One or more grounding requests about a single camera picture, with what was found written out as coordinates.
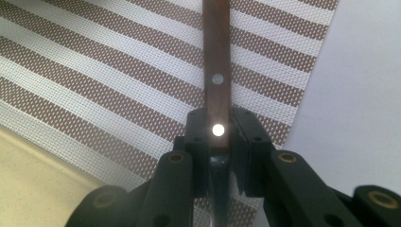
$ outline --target brass insert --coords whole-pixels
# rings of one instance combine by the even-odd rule
[[[281,153],[278,158],[285,163],[295,163],[297,161],[297,158],[289,153]]]
[[[106,208],[113,205],[116,201],[116,195],[112,191],[100,193],[94,200],[94,207],[97,209]]]
[[[399,207],[398,201],[386,193],[379,191],[370,191],[368,193],[369,199],[375,204],[388,208],[397,209]]]
[[[171,154],[168,156],[168,161],[171,163],[180,163],[183,161],[183,155],[182,154]]]

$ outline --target brown stripe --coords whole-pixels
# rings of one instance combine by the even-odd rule
[[[232,43],[269,59],[309,73],[316,57],[298,52],[250,32],[231,27]]]
[[[235,226],[252,226],[255,215],[255,209],[234,198],[230,198],[229,223],[234,223]]]
[[[309,4],[310,6],[327,9],[327,10],[334,10],[336,9],[337,0],[298,0],[300,2]]]
[[[201,30],[201,14],[167,1],[127,0],[133,4]]]
[[[76,15],[84,17],[88,20],[96,22],[106,28],[118,32],[120,34],[141,41],[145,44],[152,45],[169,55],[189,62],[193,65],[202,67],[202,51],[194,45],[188,44],[173,36],[167,35],[159,30],[142,26],[123,16],[113,13],[109,10],[92,5],[90,3],[76,0],[44,0],[58,8],[68,10]]]
[[[157,160],[146,153],[4,78],[0,78],[0,87],[0,98],[9,105],[62,131],[139,176],[151,177]]]
[[[0,55],[26,69],[84,96],[136,125],[172,142],[185,127],[77,71],[53,62],[17,43],[0,37]]]
[[[257,114],[256,117],[269,134],[272,142],[278,146],[283,146],[291,126],[271,120],[264,115]]]
[[[233,82],[263,96],[297,107],[304,90],[268,78],[239,64],[232,63]]]
[[[315,40],[322,40],[328,29],[257,1],[233,0],[231,8]]]
[[[133,77],[148,86],[173,96],[193,107],[203,105],[203,90],[177,79],[143,61],[107,45],[99,44],[65,27],[58,26],[10,3],[0,2],[0,14],[13,23],[70,48]]]

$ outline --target white table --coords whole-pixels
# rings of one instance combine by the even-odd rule
[[[401,195],[400,1],[340,0],[285,149],[345,194]],[[262,206],[253,226],[269,226]]]

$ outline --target striped fabric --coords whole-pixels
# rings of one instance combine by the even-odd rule
[[[283,146],[337,0],[232,0],[233,104]],[[0,124],[108,184],[151,178],[203,105],[201,0],[0,0]],[[231,226],[259,200],[237,194]],[[196,201],[195,226],[208,226]]]

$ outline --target hole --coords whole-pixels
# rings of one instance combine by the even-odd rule
[[[166,215],[158,215],[153,220],[154,227],[166,227],[170,223],[170,217]]]
[[[221,135],[223,135],[223,134],[224,134],[224,126],[222,126],[222,125],[220,125],[220,124],[216,124],[216,125],[213,127],[213,134],[214,134],[215,136],[221,136]]]
[[[109,207],[114,204],[115,199],[116,196],[113,192],[103,192],[95,198],[94,207],[97,209]]]
[[[341,218],[334,215],[325,215],[324,220],[326,221],[327,224],[333,227],[344,226],[344,222],[341,220]]]
[[[219,84],[223,83],[224,77],[220,74],[214,74],[212,77],[212,81],[214,84],[219,85]]]
[[[399,207],[399,203],[395,198],[383,192],[370,191],[368,193],[368,197],[376,205],[382,206],[384,208],[396,209]]]
[[[285,163],[295,163],[297,161],[294,155],[288,153],[281,153],[278,155],[278,158]]]
[[[168,160],[171,163],[180,163],[183,161],[183,155],[182,154],[171,154],[168,156]]]

